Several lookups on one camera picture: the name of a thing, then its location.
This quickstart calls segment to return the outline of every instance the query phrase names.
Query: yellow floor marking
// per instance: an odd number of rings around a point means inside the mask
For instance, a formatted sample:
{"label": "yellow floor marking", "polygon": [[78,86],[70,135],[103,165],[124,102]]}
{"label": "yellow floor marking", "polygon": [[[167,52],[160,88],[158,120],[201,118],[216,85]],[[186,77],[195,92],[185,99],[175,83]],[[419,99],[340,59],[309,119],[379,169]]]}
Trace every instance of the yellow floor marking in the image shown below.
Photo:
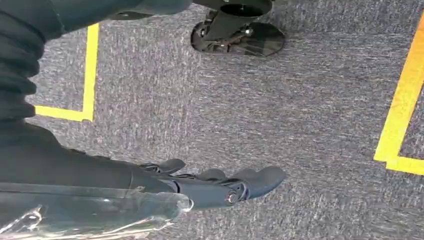
{"label": "yellow floor marking", "polygon": [[406,57],[374,155],[376,161],[387,163],[387,169],[424,175],[424,160],[399,156],[423,84],[424,14]]}
{"label": "yellow floor marking", "polygon": [[36,105],[35,113],[37,115],[79,122],[93,121],[98,48],[99,24],[97,23],[88,27],[82,111]]}

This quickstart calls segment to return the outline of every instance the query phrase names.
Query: gray carpet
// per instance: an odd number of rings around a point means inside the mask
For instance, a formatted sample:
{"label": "gray carpet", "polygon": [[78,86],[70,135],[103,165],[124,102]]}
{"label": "gray carpet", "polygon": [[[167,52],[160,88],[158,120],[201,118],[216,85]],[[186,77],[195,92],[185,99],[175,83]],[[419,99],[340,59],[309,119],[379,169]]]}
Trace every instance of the gray carpet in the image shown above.
{"label": "gray carpet", "polygon": [[[189,44],[205,9],[101,25],[94,122],[37,116],[66,146],[188,171],[278,165],[288,181],[230,209],[191,212],[152,240],[418,240],[424,178],[373,155],[424,4],[277,1],[270,58]],[[80,110],[86,31],[51,42],[34,104]],[[402,154],[424,159],[419,103]]]}

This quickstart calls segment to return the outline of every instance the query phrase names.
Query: round base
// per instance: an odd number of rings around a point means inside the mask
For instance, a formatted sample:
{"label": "round base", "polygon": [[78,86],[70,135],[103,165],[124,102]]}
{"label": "round base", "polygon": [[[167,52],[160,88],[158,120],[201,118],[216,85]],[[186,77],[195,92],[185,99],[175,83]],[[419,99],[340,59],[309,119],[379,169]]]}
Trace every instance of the round base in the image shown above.
{"label": "round base", "polygon": [[109,19],[115,20],[115,21],[129,21],[129,20],[145,19],[151,16],[152,15],[150,14],[144,14],[144,13],[139,13],[134,11],[124,11],[124,12],[120,12],[116,15],[111,16]]}
{"label": "round base", "polygon": [[285,44],[284,34],[269,23],[253,22],[249,25],[249,35],[235,37],[234,40],[225,39],[225,41],[203,40],[208,27],[200,22],[191,33],[191,46],[202,53],[267,57],[281,51]]}

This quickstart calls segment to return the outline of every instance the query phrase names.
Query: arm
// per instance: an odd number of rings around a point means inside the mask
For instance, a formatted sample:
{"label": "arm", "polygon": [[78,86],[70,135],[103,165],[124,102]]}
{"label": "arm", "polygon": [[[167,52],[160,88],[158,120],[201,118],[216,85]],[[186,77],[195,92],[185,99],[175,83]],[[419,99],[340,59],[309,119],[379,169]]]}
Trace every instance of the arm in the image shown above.
{"label": "arm", "polygon": [[[184,167],[180,160],[138,166],[88,156],[62,147],[50,131],[25,122],[35,115],[25,96],[36,92],[29,78],[39,72],[46,42],[117,13],[140,12],[149,1],[0,0],[0,182],[112,189],[142,186],[149,193],[185,194],[195,207],[211,208],[263,196],[285,179],[278,167],[244,170],[231,178],[214,170],[175,176],[171,174]],[[164,13],[160,1],[152,1]],[[181,2],[187,7],[187,0]]]}

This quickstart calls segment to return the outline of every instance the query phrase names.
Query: transparent plastic cover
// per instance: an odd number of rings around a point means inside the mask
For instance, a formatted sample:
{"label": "transparent plastic cover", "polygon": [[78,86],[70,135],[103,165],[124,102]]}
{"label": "transparent plastic cover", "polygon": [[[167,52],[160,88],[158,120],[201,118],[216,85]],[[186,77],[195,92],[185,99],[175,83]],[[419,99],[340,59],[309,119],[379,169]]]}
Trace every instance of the transparent plastic cover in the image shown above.
{"label": "transparent plastic cover", "polygon": [[192,207],[185,195],[142,188],[0,183],[0,239],[142,239]]}

